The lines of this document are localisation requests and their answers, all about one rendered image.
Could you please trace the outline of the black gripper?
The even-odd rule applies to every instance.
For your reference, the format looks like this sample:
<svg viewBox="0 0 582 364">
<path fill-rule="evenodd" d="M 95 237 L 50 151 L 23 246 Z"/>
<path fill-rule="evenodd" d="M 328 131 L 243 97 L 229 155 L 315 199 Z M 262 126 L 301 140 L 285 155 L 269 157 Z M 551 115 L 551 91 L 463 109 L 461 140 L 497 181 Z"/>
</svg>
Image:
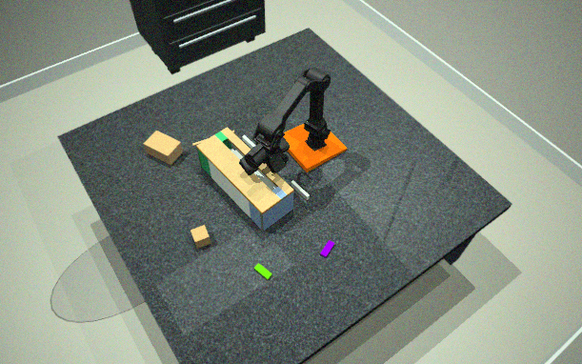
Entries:
<svg viewBox="0 0 582 364">
<path fill-rule="evenodd" d="M 279 147 L 277 148 L 276 151 L 278 151 L 278 154 L 279 153 L 282 154 L 282 153 L 286 152 L 289 148 L 290 148 L 290 144 L 288 143 L 288 141 L 283 136 L 281 138 L 280 145 L 279 145 Z M 272 156 L 273 154 L 275 154 L 275 152 L 274 153 L 270 153 L 270 156 Z M 254 172 L 258 171 L 258 168 L 257 169 L 254 169 L 251 166 L 249 166 L 247 164 L 247 162 L 245 161 L 244 157 L 240 159 L 239 164 L 243 168 L 243 170 L 247 173 L 247 175 L 251 175 Z"/>
</svg>

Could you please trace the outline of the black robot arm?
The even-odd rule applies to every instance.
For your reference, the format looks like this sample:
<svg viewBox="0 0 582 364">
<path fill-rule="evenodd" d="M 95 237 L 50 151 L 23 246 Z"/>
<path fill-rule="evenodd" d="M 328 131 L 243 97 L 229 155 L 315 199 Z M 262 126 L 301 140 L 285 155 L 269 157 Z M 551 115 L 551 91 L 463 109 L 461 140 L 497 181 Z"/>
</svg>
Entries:
<svg viewBox="0 0 582 364">
<path fill-rule="evenodd" d="M 266 163 L 271 172 L 280 172 L 286 167 L 289 157 L 284 153 L 278 154 L 276 150 L 285 135 L 283 130 L 286 120 L 307 91 L 310 92 L 310 117 L 304 123 L 304 130 L 309 132 L 305 142 L 313 151 L 327 146 L 325 139 L 328 139 L 331 130 L 327 128 L 323 108 L 324 91 L 330 82 L 331 76 L 316 67 L 305 69 L 296 77 L 293 86 L 276 109 L 259 121 L 252 138 L 256 145 L 244 156 L 249 166 L 257 169 L 262 163 Z M 264 138 L 259 136 L 259 133 L 264 135 Z M 274 152 L 275 154 L 270 156 L 270 153 Z"/>
</svg>

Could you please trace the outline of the purple rectangular block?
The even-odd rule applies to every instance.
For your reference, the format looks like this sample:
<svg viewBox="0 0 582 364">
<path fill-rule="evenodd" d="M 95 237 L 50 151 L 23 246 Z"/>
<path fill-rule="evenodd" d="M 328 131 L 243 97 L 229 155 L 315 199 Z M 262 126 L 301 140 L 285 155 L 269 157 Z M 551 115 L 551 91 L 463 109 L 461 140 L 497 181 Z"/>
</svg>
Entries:
<svg viewBox="0 0 582 364">
<path fill-rule="evenodd" d="M 320 255 L 322 255 L 326 258 L 328 256 L 328 254 L 330 253 L 333 246 L 334 246 L 334 243 L 329 240 L 329 242 L 327 243 L 327 245 L 325 246 L 323 251 L 320 253 Z"/>
</svg>

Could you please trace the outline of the green flat bar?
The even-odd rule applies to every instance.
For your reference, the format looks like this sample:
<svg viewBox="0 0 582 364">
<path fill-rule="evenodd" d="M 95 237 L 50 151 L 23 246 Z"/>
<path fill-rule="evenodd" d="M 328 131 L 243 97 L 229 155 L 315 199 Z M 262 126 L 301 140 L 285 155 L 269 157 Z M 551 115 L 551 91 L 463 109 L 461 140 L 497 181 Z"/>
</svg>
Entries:
<svg viewBox="0 0 582 364">
<path fill-rule="evenodd" d="M 267 280 L 269 280 L 272 276 L 272 274 L 268 272 L 265 268 L 263 268 L 260 264 L 258 264 L 254 269 L 258 273 L 260 273 L 263 277 L 265 277 Z"/>
</svg>

